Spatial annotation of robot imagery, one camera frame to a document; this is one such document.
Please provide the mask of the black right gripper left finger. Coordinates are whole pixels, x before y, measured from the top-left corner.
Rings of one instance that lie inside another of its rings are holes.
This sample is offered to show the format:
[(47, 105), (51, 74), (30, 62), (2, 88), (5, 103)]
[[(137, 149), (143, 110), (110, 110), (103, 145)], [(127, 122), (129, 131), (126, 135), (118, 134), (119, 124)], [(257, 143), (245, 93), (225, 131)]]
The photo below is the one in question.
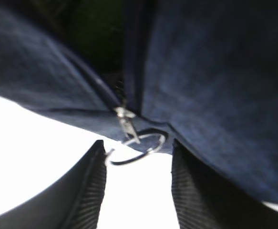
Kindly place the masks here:
[(0, 215), (0, 229), (95, 229), (107, 169), (102, 140), (59, 180), (20, 206)]

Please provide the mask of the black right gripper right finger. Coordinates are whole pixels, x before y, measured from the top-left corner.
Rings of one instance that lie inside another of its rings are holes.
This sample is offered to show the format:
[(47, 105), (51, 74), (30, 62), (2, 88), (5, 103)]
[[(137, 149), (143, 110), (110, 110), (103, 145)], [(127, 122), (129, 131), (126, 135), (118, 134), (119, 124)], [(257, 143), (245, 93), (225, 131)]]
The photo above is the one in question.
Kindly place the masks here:
[(173, 143), (172, 196), (181, 229), (278, 229), (278, 212)]

